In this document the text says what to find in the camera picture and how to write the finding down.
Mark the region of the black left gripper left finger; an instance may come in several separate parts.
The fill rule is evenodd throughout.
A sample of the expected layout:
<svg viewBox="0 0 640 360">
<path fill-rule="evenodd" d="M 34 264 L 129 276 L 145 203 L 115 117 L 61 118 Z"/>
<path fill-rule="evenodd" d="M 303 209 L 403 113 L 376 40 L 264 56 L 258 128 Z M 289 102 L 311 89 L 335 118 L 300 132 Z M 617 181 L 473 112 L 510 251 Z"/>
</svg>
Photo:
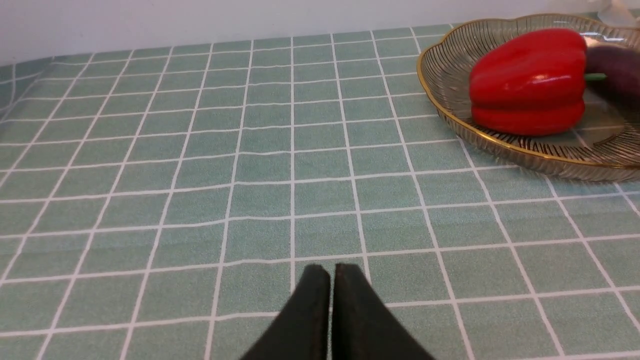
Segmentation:
<svg viewBox="0 0 640 360">
<path fill-rule="evenodd" d="M 304 267 L 281 312 L 243 360 L 326 360 L 331 280 L 319 264 Z"/>
</svg>

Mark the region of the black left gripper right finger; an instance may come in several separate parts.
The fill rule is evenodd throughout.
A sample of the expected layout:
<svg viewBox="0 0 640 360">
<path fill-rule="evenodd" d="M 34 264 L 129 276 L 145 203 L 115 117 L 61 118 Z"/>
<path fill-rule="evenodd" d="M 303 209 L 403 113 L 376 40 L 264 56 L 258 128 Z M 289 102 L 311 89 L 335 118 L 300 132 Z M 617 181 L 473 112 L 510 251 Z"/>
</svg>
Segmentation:
<svg viewBox="0 0 640 360">
<path fill-rule="evenodd" d="M 356 264 L 334 267 L 334 360 L 433 360 L 390 312 Z"/>
</svg>

